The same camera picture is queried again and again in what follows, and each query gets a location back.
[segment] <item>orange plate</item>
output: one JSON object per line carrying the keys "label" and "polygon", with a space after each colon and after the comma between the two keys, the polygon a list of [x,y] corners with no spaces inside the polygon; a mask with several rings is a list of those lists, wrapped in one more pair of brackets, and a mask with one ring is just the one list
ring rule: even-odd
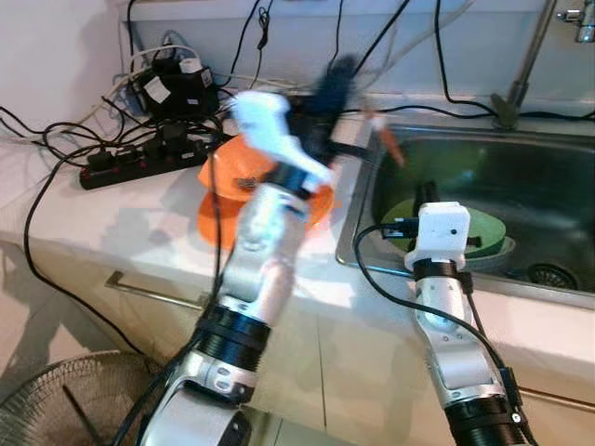
{"label": "orange plate", "polygon": [[[247,202],[252,191],[239,188],[235,180],[251,177],[260,179],[274,166],[275,162],[246,146],[244,137],[240,135],[232,138],[215,151],[217,194],[230,200]],[[198,180],[208,190],[211,186],[210,170],[210,163],[205,163],[198,173]]]}
{"label": "orange plate", "polygon": [[[328,186],[322,186],[320,191],[312,195],[308,200],[311,207],[310,217],[306,224],[306,230],[310,230],[333,208],[335,193]],[[221,247],[231,249],[235,240],[235,227],[238,215],[245,202],[237,202],[224,197],[219,197],[221,208]],[[198,210],[197,223],[198,231],[203,238],[215,246],[215,209],[213,208],[213,194],[209,192]]]}

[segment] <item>sink drain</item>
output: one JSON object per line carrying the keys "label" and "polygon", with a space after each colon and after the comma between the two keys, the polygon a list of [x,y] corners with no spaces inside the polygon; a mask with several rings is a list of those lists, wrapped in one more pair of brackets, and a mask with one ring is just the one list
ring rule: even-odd
{"label": "sink drain", "polygon": [[555,288],[578,289],[575,277],[565,269],[548,263],[537,263],[527,270],[529,280],[540,285]]}

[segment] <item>faucet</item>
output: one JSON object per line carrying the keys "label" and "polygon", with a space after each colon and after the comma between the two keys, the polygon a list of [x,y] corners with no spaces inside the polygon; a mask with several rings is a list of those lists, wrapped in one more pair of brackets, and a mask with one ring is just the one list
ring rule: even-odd
{"label": "faucet", "polygon": [[[519,119],[519,108],[529,89],[529,76],[539,54],[539,49],[548,30],[557,0],[545,0],[537,25],[531,39],[531,44],[522,62],[519,75],[510,86],[509,95],[504,100],[500,95],[491,95],[492,105],[496,110],[494,125],[496,128],[511,130],[516,127]],[[585,0],[584,10],[570,9],[556,15],[559,20],[576,23],[579,27],[576,41],[579,43],[595,42],[595,0]]]}

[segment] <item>white label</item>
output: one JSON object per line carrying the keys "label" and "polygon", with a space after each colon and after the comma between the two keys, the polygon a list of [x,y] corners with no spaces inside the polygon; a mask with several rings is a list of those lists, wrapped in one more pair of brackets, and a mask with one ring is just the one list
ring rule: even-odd
{"label": "white label", "polygon": [[171,92],[165,88],[159,76],[155,76],[145,85],[145,91],[155,102],[161,104],[164,100],[171,95]]}
{"label": "white label", "polygon": [[201,72],[201,79],[203,79],[203,85],[205,88],[213,84],[213,76],[211,76],[211,71],[208,68]]}

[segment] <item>stainless steel sink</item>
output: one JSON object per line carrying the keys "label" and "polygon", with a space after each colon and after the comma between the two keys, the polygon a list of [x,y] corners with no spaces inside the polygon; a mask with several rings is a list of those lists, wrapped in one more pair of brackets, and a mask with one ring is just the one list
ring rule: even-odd
{"label": "stainless steel sink", "polygon": [[[594,138],[443,127],[393,130],[409,164],[400,170],[372,139],[377,161],[363,164],[358,176],[337,246],[340,262],[357,266],[354,235],[414,198],[416,184],[434,180],[442,200],[501,219],[516,243],[503,264],[476,274],[477,287],[593,308]],[[363,242],[362,252],[371,269],[408,275],[404,251],[377,234]]]}

